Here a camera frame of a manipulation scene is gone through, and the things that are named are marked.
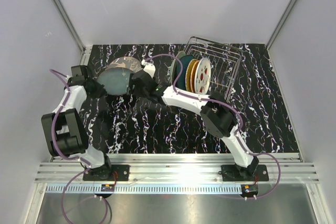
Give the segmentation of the dark blue glazed plate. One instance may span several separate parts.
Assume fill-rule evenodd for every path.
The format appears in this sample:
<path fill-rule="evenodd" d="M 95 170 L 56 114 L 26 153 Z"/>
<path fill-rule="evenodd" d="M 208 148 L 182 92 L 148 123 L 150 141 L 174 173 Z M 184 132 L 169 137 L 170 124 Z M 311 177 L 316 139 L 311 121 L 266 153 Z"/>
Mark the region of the dark blue glazed plate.
<path fill-rule="evenodd" d="M 129 92 L 129 83 L 134 72 L 123 67 L 110 68 L 97 77 L 108 95 L 124 95 Z"/>

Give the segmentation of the grey reindeer pattern plate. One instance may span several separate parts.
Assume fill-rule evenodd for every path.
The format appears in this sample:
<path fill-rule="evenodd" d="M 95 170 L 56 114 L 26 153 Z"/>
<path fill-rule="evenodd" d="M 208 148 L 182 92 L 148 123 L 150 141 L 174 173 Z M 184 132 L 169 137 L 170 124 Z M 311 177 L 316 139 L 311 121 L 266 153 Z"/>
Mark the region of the grey reindeer pattern plate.
<path fill-rule="evenodd" d="M 134 73 L 142 70 L 142 65 L 139 60 L 134 57 L 123 56 L 113 60 L 108 66 L 107 69 L 111 68 L 126 68 Z"/>

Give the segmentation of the mint green flower plate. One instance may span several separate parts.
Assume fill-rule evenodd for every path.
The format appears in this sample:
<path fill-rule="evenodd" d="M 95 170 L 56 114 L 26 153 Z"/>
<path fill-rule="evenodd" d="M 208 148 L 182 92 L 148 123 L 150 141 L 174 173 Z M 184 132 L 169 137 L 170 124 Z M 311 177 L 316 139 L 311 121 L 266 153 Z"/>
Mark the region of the mint green flower plate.
<path fill-rule="evenodd" d="M 179 66 L 178 59 L 181 59 L 186 55 L 185 51 L 179 51 L 177 56 L 173 59 L 171 68 L 170 68 L 170 83 L 173 84 L 176 79 L 177 66 Z"/>

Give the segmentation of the teal square plate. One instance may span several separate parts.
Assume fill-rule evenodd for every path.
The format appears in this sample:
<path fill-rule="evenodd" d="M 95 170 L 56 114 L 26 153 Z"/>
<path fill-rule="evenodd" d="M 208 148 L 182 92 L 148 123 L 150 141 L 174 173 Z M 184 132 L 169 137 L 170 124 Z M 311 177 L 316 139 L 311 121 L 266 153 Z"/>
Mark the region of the teal square plate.
<path fill-rule="evenodd" d="M 177 73 L 176 73 L 176 77 L 177 77 L 180 74 L 180 71 L 182 71 L 181 75 L 177 78 L 177 81 L 176 81 L 176 87 L 179 89 L 186 90 L 185 75 L 186 75 L 187 66 L 192 59 L 194 59 L 193 55 L 186 55 L 180 59 L 182 63 L 182 67 L 181 65 L 177 66 Z"/>

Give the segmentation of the orange woven basket plate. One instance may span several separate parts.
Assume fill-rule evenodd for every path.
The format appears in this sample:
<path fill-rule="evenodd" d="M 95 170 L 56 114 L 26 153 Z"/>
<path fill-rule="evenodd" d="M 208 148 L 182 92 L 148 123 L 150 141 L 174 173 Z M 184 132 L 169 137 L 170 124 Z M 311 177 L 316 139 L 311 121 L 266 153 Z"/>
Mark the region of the orange woven basket plate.
<path fill-rule="evenodd" d="M 195 76 L 199 62 L 200 62 L 199 60 L 195 61 L 191 72 L 191 90 L 193 93 L 195 93 L 195 78 L 196 78 Z"/>

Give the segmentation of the white watermelon pattern plate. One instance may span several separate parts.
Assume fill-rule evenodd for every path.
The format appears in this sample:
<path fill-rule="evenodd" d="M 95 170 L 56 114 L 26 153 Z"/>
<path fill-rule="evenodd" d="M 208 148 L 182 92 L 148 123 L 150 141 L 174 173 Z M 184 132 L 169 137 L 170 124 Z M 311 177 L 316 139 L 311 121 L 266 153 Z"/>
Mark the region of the white watermelon pattern plate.
<path fill-rule="evenodd" d="M 211 62 L 208 58 L 202 58 L 196 68 L 194 88 L 197 94 L 206 94 L 210 85 Z"/>

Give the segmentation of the yellow woven pattern plate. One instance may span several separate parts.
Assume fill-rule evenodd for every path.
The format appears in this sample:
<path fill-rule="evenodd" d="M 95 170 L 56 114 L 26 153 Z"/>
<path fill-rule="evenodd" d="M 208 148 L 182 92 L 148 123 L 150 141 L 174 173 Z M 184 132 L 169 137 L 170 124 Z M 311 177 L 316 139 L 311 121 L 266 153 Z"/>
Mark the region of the yellow woven pattern plate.
<path fill-rule="evenodd" d="M 186 75 L 185 75 L 185 85 L 186 91 L 191 92 L 191 74 L 194 64 L 197 62 L 196 59 L 192 59 L 187 66 Z"/>

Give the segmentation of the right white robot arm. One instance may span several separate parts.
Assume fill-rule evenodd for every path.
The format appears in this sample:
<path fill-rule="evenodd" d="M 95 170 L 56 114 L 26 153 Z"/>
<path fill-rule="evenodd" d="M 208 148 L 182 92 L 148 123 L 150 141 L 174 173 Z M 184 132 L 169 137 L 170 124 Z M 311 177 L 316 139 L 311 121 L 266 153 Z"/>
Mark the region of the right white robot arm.
<path fill-rule="evenodd" d="M 222 140 L 232 154 L 235 165 L 229 173 L 234 176 L 233 179 L 254 179 L 259 160 L 240 139 L 236 119 L 241 121 L 241 116 L 220 95 L 197 95 L 166 83 L 158 84 L 144 70 L 130 75 L 129 86 L 131 93 L 138 98 L 199 115 L 208 134 Z"/>

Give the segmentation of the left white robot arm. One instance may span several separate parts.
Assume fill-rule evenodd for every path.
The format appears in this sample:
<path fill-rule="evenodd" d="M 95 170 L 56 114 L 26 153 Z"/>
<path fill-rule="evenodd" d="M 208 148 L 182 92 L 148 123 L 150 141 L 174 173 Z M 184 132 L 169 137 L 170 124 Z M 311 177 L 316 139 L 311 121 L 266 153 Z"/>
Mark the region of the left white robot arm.
<path fill-rule="evenodd" d="M 107 154 L 89 144 L 89 138 L 80 119 L 79 111 L 87 97 L 94 99 L 106 94 L 103 85 L 89 76 L 87 66 L 71 68 L 71 76 L 50 71 L 65 85 L 60 104 L 41 117 L 48 151 L 53 157 L 78 161 L 90 180 L 116 180 L 116 172 Z"/>

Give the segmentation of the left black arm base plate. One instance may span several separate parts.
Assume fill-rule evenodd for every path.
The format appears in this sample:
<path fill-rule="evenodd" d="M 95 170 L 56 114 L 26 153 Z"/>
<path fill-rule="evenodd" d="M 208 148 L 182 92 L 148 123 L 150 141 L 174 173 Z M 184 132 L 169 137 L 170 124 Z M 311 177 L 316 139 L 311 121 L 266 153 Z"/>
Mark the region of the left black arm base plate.
<path fill-rule="evenodd" d="M 129 165 L 114 164 L 111 167 L 99 167 L 83 175 L 84 181 L 115 181 L 127 182 L 129 180 Z"/>

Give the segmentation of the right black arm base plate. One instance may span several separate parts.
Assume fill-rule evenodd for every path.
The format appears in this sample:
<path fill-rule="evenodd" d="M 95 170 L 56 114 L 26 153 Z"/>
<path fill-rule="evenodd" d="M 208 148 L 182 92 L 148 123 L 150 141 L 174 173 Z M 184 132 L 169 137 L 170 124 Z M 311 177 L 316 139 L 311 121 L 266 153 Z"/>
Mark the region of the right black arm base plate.
<path fill-rule="evenodd" d="M 224 182 L 268 182 L 269 175 L 265 165 L 257 165 L 254 171 L 237 165 L 222 165 L 219 175 Z"/>

